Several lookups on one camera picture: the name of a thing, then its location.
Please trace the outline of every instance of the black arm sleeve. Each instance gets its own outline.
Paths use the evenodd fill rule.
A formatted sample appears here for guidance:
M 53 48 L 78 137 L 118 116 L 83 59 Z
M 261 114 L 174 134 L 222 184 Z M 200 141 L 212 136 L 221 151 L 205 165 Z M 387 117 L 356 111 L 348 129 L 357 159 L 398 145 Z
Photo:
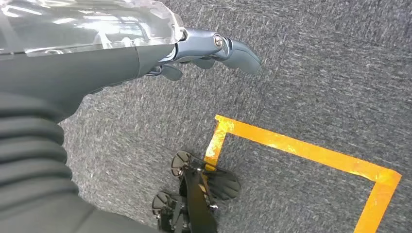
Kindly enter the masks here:
M 155 51 L 153 61 L 166 56 L 172 46 Z M 56 69 L 76 74 L 75 70 L 62 66 L 70 64 L 53 63 L 47 72 L 35 68 L 32 60 L 1 61 L 0 70 L 6 76 L 0 78 L 0 229 L 7 233 L 154 233 L 157 230 L 141 225 L 127 217 L 96 209 L 78 197 L 78 188 L 71 181 L 71 170 L 65 165 L 67 154 L 63 149 L 64 132 L 57 122 L 75 112 L 82 98 L 93 90 L 114 83 L 121 83 L 139 77 L 153 63 L 146 61 L 143 66 L 138 62 L 135 49 L 113 52 L 117 60 L 104 61 L 102 66 L 113 64 L 120 67 L 134 65 L 126 70 L 111 70 L 101 74 L 101 79 L 93 75 L 87 67 L 87 54 L 80 61 L 73 61 L 72 69 L 79 70 L 71 81 L 67 74 Z M 17 66 L 21 62 L 34 68 L 32 78 L 20 76 Z

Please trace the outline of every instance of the gray carpet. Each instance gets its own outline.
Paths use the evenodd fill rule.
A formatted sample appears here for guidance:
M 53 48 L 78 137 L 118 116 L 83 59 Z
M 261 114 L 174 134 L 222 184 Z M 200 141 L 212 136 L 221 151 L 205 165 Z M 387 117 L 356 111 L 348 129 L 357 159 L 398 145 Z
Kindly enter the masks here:
M 164 0 L 187 26 L 248 43 L 259 75 L 183 66 L 87 96 L 62 123 L 86 200 L 155 227 L 150 204 L 176 190 L 175 151 L 204 154 L 221 114 L 403 175 L 378 232 L 412 232 L 410 0 Z M 221 233 L 352 232 L 373 183 L 229 136 L 219 165 L 240 198 L 220 203 Z

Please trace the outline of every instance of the robotic finger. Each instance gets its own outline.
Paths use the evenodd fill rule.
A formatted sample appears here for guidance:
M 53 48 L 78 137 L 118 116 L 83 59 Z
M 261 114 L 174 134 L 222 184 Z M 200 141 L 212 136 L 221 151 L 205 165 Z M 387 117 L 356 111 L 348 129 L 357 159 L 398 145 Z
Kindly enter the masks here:
M 183 73 L 172 64 L 193 63 L 202 69 L 210 69 L 216 61 L 249 74 L 256 74 L 261 66 L 261 60 L 246 44 L 217 32 L 186 28 L 184 37 L 175 44 L 173 51 L 147 75 L 164 75 L 176 81 Z

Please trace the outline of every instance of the yellow floor tape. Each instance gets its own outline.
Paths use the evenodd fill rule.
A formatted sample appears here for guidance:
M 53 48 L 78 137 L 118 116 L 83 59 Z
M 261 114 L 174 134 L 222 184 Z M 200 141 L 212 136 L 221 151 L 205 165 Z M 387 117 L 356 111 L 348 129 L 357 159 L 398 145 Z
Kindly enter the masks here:
M 215 133 L 206 150 L 205 161 L 216 165 L 227 133 L 243 137 L 351 174 L 375 181 L 375 186 L 358 220 L 355 233 L 374 233 L 385 213 L 401 175 L 365 160 L 328 150 L 307 142 L 248 125 L 220 115 Z

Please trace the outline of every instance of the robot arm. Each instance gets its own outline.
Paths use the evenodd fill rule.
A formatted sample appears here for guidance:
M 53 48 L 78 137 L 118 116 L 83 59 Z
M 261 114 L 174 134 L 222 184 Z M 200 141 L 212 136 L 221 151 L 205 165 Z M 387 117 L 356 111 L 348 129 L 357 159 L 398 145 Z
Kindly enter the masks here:
M 211 68 L 218 61 L 255 73 L 260 60 L 244 44 L 218 33 L 181 28 L 176 15 L 160 11 L 167 8 L 150 0 L 12 0 L 0 4 L 2 231 L 156 232 L 124 216 L 97 210 L 78 197 L 78 188 L 65 165 L 64 132 L 57 123 L 72 115 L 85 95 L 106 86 L 145 74 L 179 79 L 182 73 L 173 63 L 193 62 Z M 151 14 L 139 12 L 142 7 L 150 9 Z M 62 13 L 69 15 L 55 18 Z M 150 20 L 143 27 L 145 18 Z M 130 28 L 118 27 L 128 22 L 146 29 L 136 34 Z M 159 28 L 147 28 L 150 22 L 156 22 Z M 93 28 L 101 24 L 104 30 L 117 25 L 116 33 Z M 54 30 L 45 30 L 49 26 Z M 79 36 L 73 42 L 70 35 L 76 33 Z

